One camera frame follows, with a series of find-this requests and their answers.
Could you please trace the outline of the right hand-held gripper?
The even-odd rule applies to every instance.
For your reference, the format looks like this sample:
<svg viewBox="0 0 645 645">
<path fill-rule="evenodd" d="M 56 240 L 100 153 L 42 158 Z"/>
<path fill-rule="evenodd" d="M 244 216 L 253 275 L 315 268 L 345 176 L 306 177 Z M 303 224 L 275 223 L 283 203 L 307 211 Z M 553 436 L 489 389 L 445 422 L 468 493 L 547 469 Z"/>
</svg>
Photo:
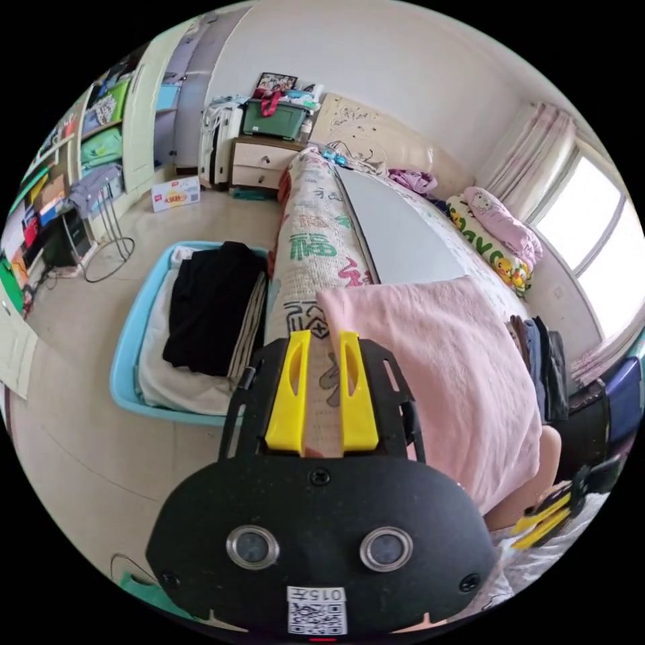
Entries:
<svg viewBox="0 0 645 645">
<path fill-rule="evenodd" d="M 604 495 L 614 487 L 624 466 L 621 455 L 615 455 L 596 466 L 583 466 L 573 477 L 570 491 L 555 491 L 536 506 L 526 510 L 523 519 L 540 522 L 525 535 L 512 543 L 515 550 L 526 550 L 543 546 L 556 537 L 567 525 L 567 519 L 547 518 L 562 509 L 582 510 L 590 495 Z"/>
</svg>

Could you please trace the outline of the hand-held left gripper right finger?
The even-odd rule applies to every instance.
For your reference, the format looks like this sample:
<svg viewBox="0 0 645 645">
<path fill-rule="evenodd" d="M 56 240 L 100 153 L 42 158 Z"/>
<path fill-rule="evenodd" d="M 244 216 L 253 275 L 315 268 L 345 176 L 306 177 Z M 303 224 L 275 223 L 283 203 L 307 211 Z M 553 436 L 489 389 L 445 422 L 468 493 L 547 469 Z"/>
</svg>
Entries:
<svg viewBox="0 0 645 645">
<path fill-rule="evenodd" d="M 343 451 L 374 451 L 379 443 L 358 334 L 339 334 L 340 426 Z"/>
</svg>

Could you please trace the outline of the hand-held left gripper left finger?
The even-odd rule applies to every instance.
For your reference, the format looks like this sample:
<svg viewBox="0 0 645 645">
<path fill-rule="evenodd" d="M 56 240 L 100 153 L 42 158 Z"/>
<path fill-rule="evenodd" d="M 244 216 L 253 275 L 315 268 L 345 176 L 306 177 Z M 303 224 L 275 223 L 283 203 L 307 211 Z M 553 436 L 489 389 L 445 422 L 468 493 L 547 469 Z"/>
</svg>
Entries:
<svg viewBox="0 0 645 645">
<path fill-rule="evenodd" d="M 268 449 L 304 449 L 310 331 L 290 334 L 265 433 Z"/>
</svg>

